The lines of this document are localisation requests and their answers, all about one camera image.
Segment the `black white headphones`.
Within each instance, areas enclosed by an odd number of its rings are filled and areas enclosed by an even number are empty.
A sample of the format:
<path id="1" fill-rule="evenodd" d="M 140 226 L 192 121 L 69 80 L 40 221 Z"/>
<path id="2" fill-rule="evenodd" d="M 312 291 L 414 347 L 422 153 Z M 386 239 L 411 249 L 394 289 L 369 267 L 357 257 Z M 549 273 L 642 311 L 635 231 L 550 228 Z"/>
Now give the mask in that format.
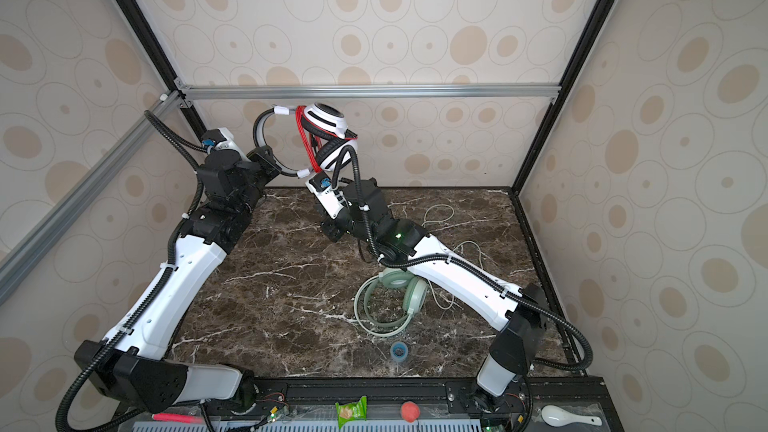
<path id="1" fill-rule="evenodd" d="M 308 169 L 294 170 L 276 159 L 283 176 L 303 178 L 311 173 L 340 172 L 352 162 L 347 147 L 351 147 L 354 152 L 358 151 L 358 136 L 349 128 L 344 115 L 336 108 L 323 103 L 295 108 L 275 105 L 264 111 L 252 128 L 256 147 L 268 145 L 265 129 L 268 120 L 273 116 L 288 116 L 294 119 L 301 145 L 310 161 Z"/>

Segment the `mint green headphones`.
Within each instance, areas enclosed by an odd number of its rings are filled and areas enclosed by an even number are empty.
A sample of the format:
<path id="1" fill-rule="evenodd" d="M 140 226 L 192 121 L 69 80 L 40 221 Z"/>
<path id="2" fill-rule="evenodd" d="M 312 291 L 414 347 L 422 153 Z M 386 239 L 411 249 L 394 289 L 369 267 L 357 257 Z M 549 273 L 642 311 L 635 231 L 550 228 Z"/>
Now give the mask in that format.
<path id="1" fill-rule="evenodd" d="M 398 311 L 397 318 L 379 320 L 374 316 L 374 305 L 381 300 L 373 299 L 375 292 L 385 292 L 390 300 L 388 311 Z M 367 334 L 377 338 L 390 338 L 403 333 L 421 311 L 429 292 L 426 279 L 401 269 L 385 269 L 366 280 L 356 291 L 353 313 L 357 325 Z"/>

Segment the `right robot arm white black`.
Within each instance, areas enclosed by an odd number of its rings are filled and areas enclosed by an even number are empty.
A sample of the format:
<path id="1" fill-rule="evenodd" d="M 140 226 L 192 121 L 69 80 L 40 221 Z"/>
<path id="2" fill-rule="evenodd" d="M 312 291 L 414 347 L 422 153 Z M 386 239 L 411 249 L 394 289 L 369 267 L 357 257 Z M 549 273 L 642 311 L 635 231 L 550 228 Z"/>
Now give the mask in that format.
<path id="1" fill-rule="evenodd" d="M 366 243 L 380 266 L 435 283 L 483 317 L 497 332 L 476 377 L 487 396 L 502 396 L 534 364 L 569 372 L 592 365 L 594 352 L 586 336 L 543 305 L 546 296 L 540 288 L 505 282 L 451 251 L 425 227 L 395 218 L 375 181 L 362 179 L 356 150 L 345 145 L 338 158 L 351 166 L 352 179 L 342 180 L 332 170 L 316 172 L 306 181 L 324 211 L 323 233 L 332 241 L 349 235 Z M 559 325 L 580 344 L 580 361 L 537 357 L 545 321 Z"/>

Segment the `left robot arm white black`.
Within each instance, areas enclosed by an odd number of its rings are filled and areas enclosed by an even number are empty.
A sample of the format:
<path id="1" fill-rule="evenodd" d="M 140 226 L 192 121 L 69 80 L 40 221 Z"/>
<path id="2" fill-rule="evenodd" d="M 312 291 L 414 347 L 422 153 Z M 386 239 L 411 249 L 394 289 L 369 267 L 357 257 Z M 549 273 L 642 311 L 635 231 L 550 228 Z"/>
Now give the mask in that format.
<path id="1" fill-rule="evenodd" d="M 178 404 L 227 401 L 242 412 L 255 402 L 251 373 L 234 366 L 173 362 L 166 355 L 191 302 L 237 245 L 266 185 L 278 176 L 272 149 L 264 145 L 243 153 L 224 128 L 206 131 L 202 143 L 195 145 L 152 112 L 144 115 L 191 165 L 196 191 L 150 285 L 101 341 L 86 340 L 77 349 L 81 371 L 56 412 L 59 431 L 71 430 L 70 408 L 86 383 L 130 408 L 100 425 L 102 431 L 114 430 L 142 412 L 159 413 Z"/>

